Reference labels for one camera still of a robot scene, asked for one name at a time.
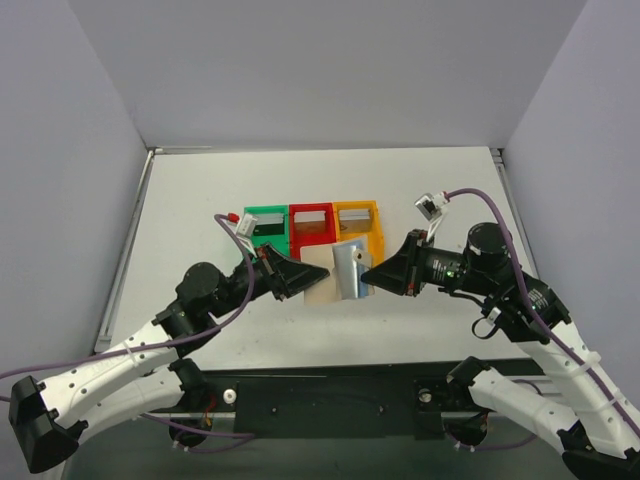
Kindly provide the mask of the beige leather card holder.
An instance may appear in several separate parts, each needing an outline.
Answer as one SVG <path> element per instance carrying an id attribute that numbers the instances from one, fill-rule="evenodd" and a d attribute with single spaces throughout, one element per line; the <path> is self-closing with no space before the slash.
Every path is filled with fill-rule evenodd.
<path id="1" fill-rule="evenodd" d="M 301 248 L 303 262 L 326 267 L 330 273 L 327 279 L 304 292 L 306 305 L 319 306 L 343 300 L 359 300 L 354 263 L 351 259 L 353 240 Z"/>

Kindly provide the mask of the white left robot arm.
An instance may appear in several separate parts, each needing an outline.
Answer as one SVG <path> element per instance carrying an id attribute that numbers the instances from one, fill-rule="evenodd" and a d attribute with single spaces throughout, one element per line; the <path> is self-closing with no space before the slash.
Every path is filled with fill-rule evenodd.
<path id="1" fill-rule="evenodd" d="M 28 375 L 12 386 L 8 419 L 29 472 L 56 467 L 91 435 L 141 413 L 197 410 L 206 388 L 190 354 L 249 302 L 265 294 L 284 301 L 328 276 L 270 244 L 245 255 L 231 275 L 208 262 L 192 265 L 175 300 L 128 338 L 57 375 Z"/>

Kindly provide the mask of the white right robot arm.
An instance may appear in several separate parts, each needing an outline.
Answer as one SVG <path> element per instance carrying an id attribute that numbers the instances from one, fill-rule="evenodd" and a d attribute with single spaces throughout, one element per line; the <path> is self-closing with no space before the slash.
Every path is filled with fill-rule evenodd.
<path id="1" fill-rule="evenodd" d="M 509 235 L 496 223 L 477 224 L 456 253 L 413 230 L 395 255 L 361 279 L 401 296 L 415 297 L 426 285 L 453 297 L 478 296 L 482 320 L 526 353 L 564 401 L 544 399 L 470 356 L 447 375 L 449 402 L 509 418 L 552 446 L 578 479 L 638 478 L 639 435 L 628 424 L 638 420 L 638 410 L 605 374 L 548 285 L 525 275 L 527 293 L 520 293 Z"/>

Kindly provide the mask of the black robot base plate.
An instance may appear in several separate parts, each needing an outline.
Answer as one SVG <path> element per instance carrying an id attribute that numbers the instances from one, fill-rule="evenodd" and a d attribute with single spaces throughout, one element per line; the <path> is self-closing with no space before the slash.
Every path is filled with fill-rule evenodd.
<path id="1" fill-rule="evenodd" d="M 452 394 L 453 363 L 403 363 L 206 371 L 204 384 L 169 408 L 211 413 L 259 439 L 416 440 L 459 435 L 481 443 L 488 413 Z"/>

